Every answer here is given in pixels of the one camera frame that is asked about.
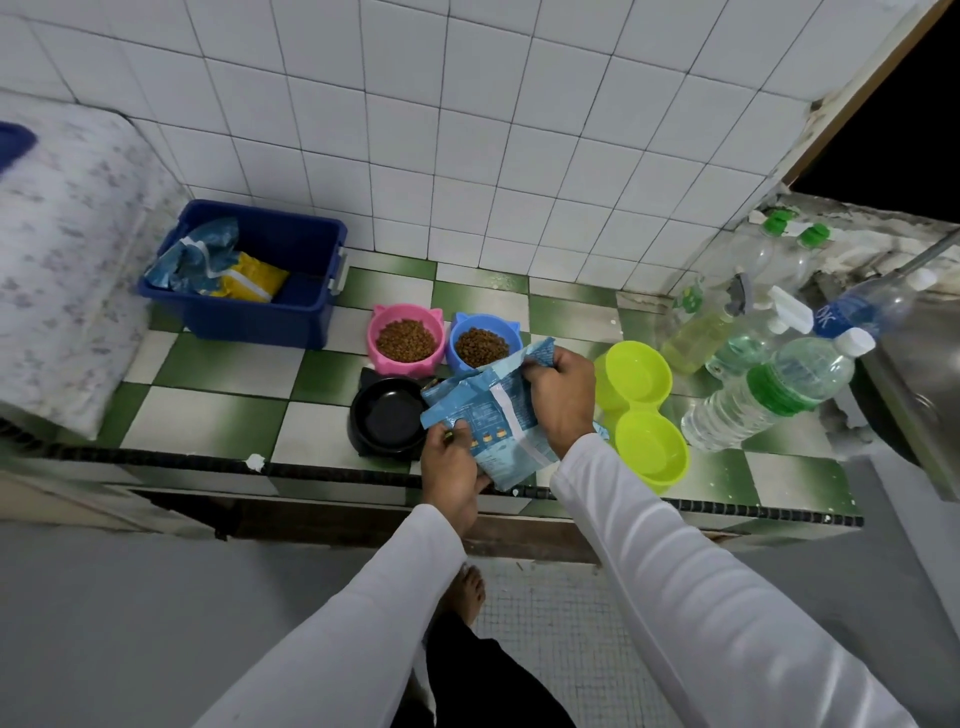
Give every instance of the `tiled countertop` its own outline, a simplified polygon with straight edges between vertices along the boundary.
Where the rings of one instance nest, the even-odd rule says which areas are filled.
[[[347,437],[348,406],[360,369],[368,363],[366,326],[375,304],[442,308],[448,321],[456,311],[493,313],[520,321],[525,341],[554,336],[589,358],[623,339],[651,342],[658,316],[652,311],[662,305],[652,297],[396,255],[351,250],[349,260],[347,286],[321,352],[203,341],[155,309],[96,445],[234,461],[259,453],[273,465],[417,474],[419,463],[411,467],[360,457]],[[718,386],[703,370],[678,376],[662,412],[679,423],[688,407]],[[64,445],[90,445],[67,432],[57,439]],[[115,482],[142,487],[392,505],[410,505],[419,498],[415,488],[302,476],[96,467],[120,469],[124,476],[114,477]],[[526,497],[545,495],[551,471],[531,478],[518,491],[520,497],[482,496],[481,510],[565,518],[556,500]],[[832,459],[813,413],[779,423],[742,449],[692,450],[689,473],[664,497],[673,499],[694,525],[773,540],[843,532],[842,523],[853,525],[853,519],[835,520],[859,516],[843,469]]]

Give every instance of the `dry cat food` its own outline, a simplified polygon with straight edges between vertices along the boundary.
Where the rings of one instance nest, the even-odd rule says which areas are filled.
[[[388,359],[402,364],[422,361],[437,350],[437,340],[433,338],[423,323],[414,319],[403,319],[387,324],[376,337],[377,350]]]
[[[510,353],[502,336],[484,328],[472,328],[462,333],[453,350],[470,367],[482,367]]]

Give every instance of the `long sleeve shirt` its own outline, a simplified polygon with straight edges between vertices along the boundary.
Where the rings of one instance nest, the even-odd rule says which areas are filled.
[[[640,658],[684,725],[915,725],[859,660],[686,525],[598,435],[576,442],[551,488],[603,562]],[[417,506],[196,728],[386,728],[465,557],[441,513]]]

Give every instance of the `person's left hand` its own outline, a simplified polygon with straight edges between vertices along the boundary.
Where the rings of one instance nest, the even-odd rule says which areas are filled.
[[[444,423],[436,423],[426,433],[426,445],[420,457],[423,477],[423,502],[434,506],[463,537],[477,520],[477,494],[490,485],[487,475],[478,475],[470,454],[473,435],[466,420],[457,420],[448,437]]]

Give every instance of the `floral fabric cover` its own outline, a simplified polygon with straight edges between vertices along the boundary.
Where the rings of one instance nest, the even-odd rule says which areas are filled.
[[[96,437],[147,330],[137,279],[189,196],[124,117],[0,92],[0,402]]]

